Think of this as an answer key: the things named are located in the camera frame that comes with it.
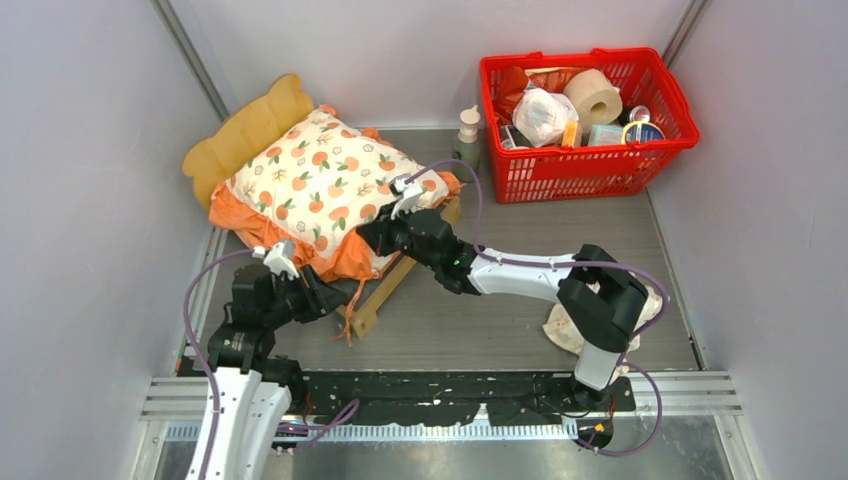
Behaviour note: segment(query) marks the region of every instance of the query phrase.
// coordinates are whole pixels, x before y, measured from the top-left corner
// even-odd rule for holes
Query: white bottle
[[[462,160],[476,173],[480,167],[482,150],[477,139],[477,124],[480,123],[480,112],[477,111],[477,105],[463,110],[459,114],[459,120],[462,122],[462,126],[453,142],[453,158]],[[463,165],[454,164],[452,170],[460,182],[472,183],[474,181],[474,176]]]

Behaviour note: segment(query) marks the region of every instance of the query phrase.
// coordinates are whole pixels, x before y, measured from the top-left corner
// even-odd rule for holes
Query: plastic bag
[[[528,70],[532,72],[528,75],[528,71],[521,67],[513,66],[504,69],[501,83],[492,101],[498,124],[512,123],[512,113],[524,96],[525,90],[531,87],[531,82],[533,86],[548,92],[562,92],[571,77],[583,70],[585,68],[582,67],[557,67],[542,69],[542,71]]]
[[[562,142],[569,120],[576,121],[577,109],[561,93],[548,93],[541,88],[524,92],[512,113],[512,123],[534,147]]]

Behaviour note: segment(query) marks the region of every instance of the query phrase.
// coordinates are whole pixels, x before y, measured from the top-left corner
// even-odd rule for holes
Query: gray floor
[[[384,138],[422,164],[447,158],[453,134],[383,132]],[[481,175],[484,245],[514,253],[557,255],[593,243],[618,261],[671,282],[644,194],[500,205],[494,200],[487,165]],[[455,231],[470,241],[477,208],[473,187],[463,189],[462,206]],[[243,244],[230,234],[226,250],[240,248]],[[223,319],[233,272],[248,261],[233,260],[221,266],[203,332],[204,344]],[[281,328],[274,352],[299,360],[306,369],[569,369],[576,357],[556,347],[542,332],[550,309],[544,301],[512,295],[455,296],[436,283],[431,272],[416,266],[383,305],[368,337],[356,341],[353,348],[344,341],[330,340],[343,321],[333,314],[308,325]],[[629,358],[651,370],[696,368],[676,305],[643,336],[641,349]]]

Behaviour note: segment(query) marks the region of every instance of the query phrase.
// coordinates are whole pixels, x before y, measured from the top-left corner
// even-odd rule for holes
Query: tin can
[[[621,111],[621,115],[618,116],[618,123],[622,125],[627,125],[628,123],[633,122],[650,122],[651,121],[651,111],[648,110],[648,107],[644,105],[636,105],[634,107],[627,107]]]

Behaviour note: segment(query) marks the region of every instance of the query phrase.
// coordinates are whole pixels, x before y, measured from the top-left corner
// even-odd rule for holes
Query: metal floor
[[[450,156],[455,132],[385,131],[381,135],[419,163],[430,164]],[[500,205],[494,200],[485,162],[481,177],[482,244],[507,252],[559,255],[593,243],[620,262],[653,272],[671,288],[671,274],[645,194]],[[462,192],[462,216],[455,228],[467,241],[472,240],[476,210],[476,190],[468,186]],[[230,234],[225,251],[241,248],[243,244]],[[204,345],[223,320],[233,272],[250,261],[244,258],[221,265],[202,335]],[[383,304],[367,338],[355,340],[353,348],[331,340],[343,322],[334,313],[308,325],[292,323],[281,328],[274,353],[299,360],[304,369],[569,369],[576,357],[542,332],[550,309],[551,304],[544,301],[513,295],[456,296],[436,283],[432,272],[416,266]],[[642,347],[629,358],[649,370],[697,368],[676,305],[643,335]]]
[[[653,421],[616,418],[609,448],[634,447]],[[184,478],[194,447],[194,442],[166,443],[156,480]],[[626,458],[595,456],[572,442],[556,440],[319,443],[295,455],[271,453],[262,478],[722,480],[733,475],[711,417],[670,417],[663,419],[662,434],[650,448]]]

